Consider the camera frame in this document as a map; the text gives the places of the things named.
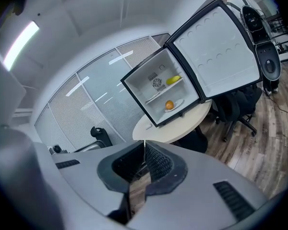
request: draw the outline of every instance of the mini fridge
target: mini fridge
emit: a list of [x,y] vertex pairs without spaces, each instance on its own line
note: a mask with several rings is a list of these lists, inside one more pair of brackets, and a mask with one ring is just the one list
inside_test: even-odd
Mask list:
[[233,12],[215,0],[121,82],[157,127],[199,103],[261,80],[249,36]]

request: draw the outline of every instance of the black cable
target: black cable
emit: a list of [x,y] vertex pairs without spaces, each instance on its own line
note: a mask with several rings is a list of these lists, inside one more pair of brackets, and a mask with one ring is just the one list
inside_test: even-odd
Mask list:
[[288,113],[288,111],[285,111],[285,110],[283,110],[282,108],[280,108],[279,105],[277,104],[277,102],[276,102],[275,100],[271,99],[270,96],[268,96],[268,98],[277,105],[277,107],[279,108],[279,110],[281,110],[281,111],[283,111],[283,112],[285,112],[285,113]]

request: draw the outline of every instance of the orange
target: orange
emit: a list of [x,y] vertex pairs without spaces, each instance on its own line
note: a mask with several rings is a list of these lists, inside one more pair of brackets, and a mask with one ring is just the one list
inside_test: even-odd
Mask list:
[[172,109],[174,108],[174,103],[173,103],[172,101],[167,101],[167,102],[165,103],[165,108],[166,108],[167,110],[172,110]]

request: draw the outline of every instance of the round table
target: round table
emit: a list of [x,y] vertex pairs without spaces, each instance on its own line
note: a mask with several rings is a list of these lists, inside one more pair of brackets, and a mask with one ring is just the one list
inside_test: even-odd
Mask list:
[[[133,140],[155,140],[164,143],[177,141],[198,127],[208,114],[211,103],[212,101],[209,100],[203,104],[198,104],[185,112],[182,117],[178,117],[161,127],[155,127],[144,115],[134,127],[132,138]],[[196,131],[203,135],[199,128]]]

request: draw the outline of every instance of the door shelf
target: door shelf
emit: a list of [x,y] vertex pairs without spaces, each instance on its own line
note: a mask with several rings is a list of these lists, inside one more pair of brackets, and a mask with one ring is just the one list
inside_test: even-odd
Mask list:
[[155,99],[157,99],[158,97],[160,97],[162,94],[164,94],[166,91],[170,90],[170,89],[173,88],[176,84],[178,84],[179,82],[182,82],[182,81],[184,81],[184,78],[181,78],[181,79],[179,79],[177,82],[175,82],[175,83],[171,84],[170,86],[166,87],[164,90],[160,91],[160,93],[159,93],[157,96],[155,96],[153,99],[145,102],[145,105],[151,103],[152,101],[154,101]]

